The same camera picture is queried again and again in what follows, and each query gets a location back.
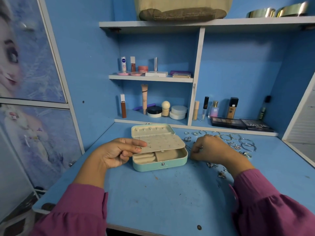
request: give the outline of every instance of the elsa poster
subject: elsa poster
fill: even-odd
[[[37,0],[0,0],[0,97],[65,103]],[[1,104],[0,127],[33,186],[81,156],[68,110]]]

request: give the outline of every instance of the right hand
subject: right hand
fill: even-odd
[[[238,154],[224,143],[218,135],[204,135],[199,137],[191,150],[191,159],[222,164],[233,155]]]

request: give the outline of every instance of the mint green jewelry box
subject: mint green jewelry box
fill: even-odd
[[[131,128],[134,139],[145,141],[141,154],[132,156],[137,171],[149,171],[183,166],[188,152],[185,143],[168,124],[138,125]]]

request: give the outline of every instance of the nivea lip balm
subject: nivea lip balm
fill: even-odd
[[[123,73],[127,72],[126,57],[121,57],[121,71]]]

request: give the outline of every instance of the white box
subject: white box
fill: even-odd
[[[146,72],[146,77],[167,77],[168,72],[161,72],[161,71],[149,71]]]

